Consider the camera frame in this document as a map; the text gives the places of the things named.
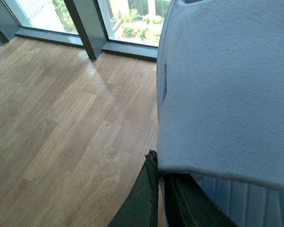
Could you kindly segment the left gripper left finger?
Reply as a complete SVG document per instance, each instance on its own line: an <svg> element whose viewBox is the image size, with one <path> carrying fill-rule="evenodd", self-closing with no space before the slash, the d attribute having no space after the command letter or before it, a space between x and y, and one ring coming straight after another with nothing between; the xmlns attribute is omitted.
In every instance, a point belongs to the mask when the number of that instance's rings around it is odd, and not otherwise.
<svg viewBox="0 0 284 227"><path fill-rule="evenodd" d="M150 150L134 185L109 223L110 227L156 227L158 225L159 173L157 153Z"/></svg>

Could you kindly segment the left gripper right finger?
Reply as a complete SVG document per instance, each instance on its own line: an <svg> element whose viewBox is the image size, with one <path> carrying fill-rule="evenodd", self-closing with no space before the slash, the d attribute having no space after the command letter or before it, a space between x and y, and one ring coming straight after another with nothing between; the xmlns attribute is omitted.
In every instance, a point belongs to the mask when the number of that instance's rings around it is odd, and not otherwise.
<svg viewBox="0 0 284 227"><path fill-rule="evenodd" d="M169 227L235 227L189 174L164 177L165 214Z"/></svg>

